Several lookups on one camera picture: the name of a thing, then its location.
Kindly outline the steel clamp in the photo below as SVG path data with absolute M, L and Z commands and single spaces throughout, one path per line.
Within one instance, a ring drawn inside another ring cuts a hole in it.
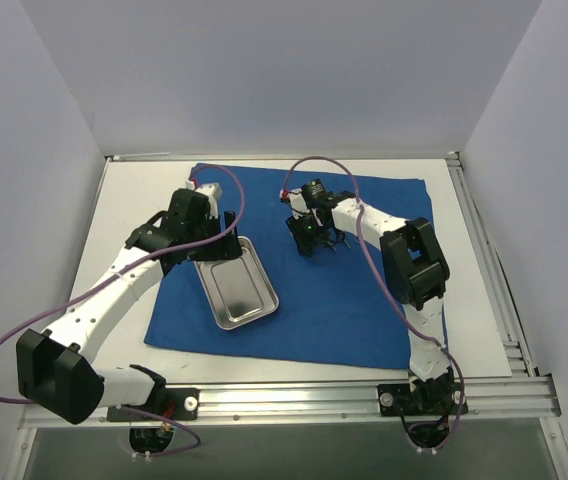
M 338 245 L 343 244 L 343 245 L 345 245 L 348 249 L 351 249 L 351 246 L 350 246 L 350 244 L 348 243 L 348 241 L 347 241 L 345 235 L 339 234 L 339 235 L 336 237 L 336 243 L 337 243 Z

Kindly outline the steel instrument tray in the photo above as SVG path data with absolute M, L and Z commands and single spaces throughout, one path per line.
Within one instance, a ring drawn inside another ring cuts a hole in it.
M 213 318 L 225 331 L 266 317 L 280 304 L 253 243 L 245 236 L 238 241 L 238 258 L 195 263 Z

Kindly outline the blue surgical cloth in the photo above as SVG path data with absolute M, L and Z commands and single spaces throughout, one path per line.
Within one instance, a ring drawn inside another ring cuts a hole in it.
M 291 211 L 278 201 L 282 185 L 298 188 L 320 179 L 326 188 L 360 191 L 374 208 L 402 219 L 432 219 L 431 199 L 420 179 L 232 166 L 206 169 L 202 183 L 217 182 L 225 209 L 243 208 L 239 234 L 248 237 L 280 304 L 261 319 L 233 330 L 215 322 L 191 262 L 162 280 L 144 341 L 151 347 L 203 354 L 401 369 L 409 365 L 408 330 L 383 295 L 353 239 L 336 250 L 300 256 L 285 224 Z

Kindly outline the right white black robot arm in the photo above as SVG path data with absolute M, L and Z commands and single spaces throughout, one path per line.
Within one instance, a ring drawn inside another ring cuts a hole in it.
M 433 411 L 444 400 L 437 380 L 451 374 L 443 324 L 450 269 L 433 225 L 423 217 L 394 217 L 346 191 L 311 195 L 301 188 L 282 190 L 280 201 L 291 208 L 286 224 L 303 257 L 312 257 L 320 247 L 334 248 L 347 234 L 357 238 L 383 294 L 408 330 L 409 403 L 419 412 Z

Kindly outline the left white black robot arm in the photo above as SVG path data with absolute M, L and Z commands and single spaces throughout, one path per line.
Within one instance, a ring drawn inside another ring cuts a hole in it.
M 97 370 L 92 363 L 132 306 L 175 266 L 240 256 L 236 216 L 219 211 L 221 196 L 217 183 L 176 190 L 167 209 L 130 234 L 94 294 L 43 331 L 27 329 L 16 343 L 19 393 L 73 425 L 102 407 L 158 417 L 168 401 L 164 377 L 141 365 Z

